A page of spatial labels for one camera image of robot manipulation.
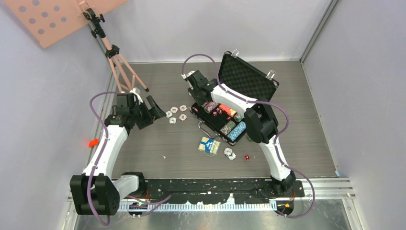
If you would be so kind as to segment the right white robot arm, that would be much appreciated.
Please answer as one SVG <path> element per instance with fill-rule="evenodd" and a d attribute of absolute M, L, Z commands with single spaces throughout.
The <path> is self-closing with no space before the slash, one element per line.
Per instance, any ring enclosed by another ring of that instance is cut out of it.
<path fill-rule="evenodd" d="M 195 100 L 190 111 L 199 121 L 229 144 L 237 143 L 244 134 L 259 144 L 271 175 L 269 189 L 263 195 L 276 198 L 290 194 L 296 171 L 286 162 L 280 145 L 279 122 L 273 111 L 280 107 L 267 99 L 241 94 L 218 78 L 208 80 L 198 70 L 181 76 L 188 82 L 189 95 Z"/>

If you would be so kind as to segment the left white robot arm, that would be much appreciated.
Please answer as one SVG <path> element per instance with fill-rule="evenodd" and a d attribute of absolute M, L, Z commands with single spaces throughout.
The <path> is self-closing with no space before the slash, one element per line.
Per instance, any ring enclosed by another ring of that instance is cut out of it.
<path fill-rule="evenodd" d="M 99 118 L 103 134 L 96 151 L 79 175 L 73 175 L 69 186 L 75 209 L 79 215 L 113 216 L 119 203 L 129 195 L 142 198 L 147 192 L 147 183 L 141 172 L 125 172 L 118 180 L 112 173 L 118 154 L 134 127 L 138 129 L 152 125 L 166 113 L 148 95 L 145 100 L 131 90 L 116 92 L 114 112 L 105 119 Z"/>

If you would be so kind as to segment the blue playing card deck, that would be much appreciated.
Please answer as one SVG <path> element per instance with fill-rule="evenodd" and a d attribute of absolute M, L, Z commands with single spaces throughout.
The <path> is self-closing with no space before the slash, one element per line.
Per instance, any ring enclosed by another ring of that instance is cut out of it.
<path fill-rule="evenodd" d="M 221 142 L 208 137 L 202 137 L 197 150 L 204 152 L 207 156 L 215 156 L 218 153 Z"/>

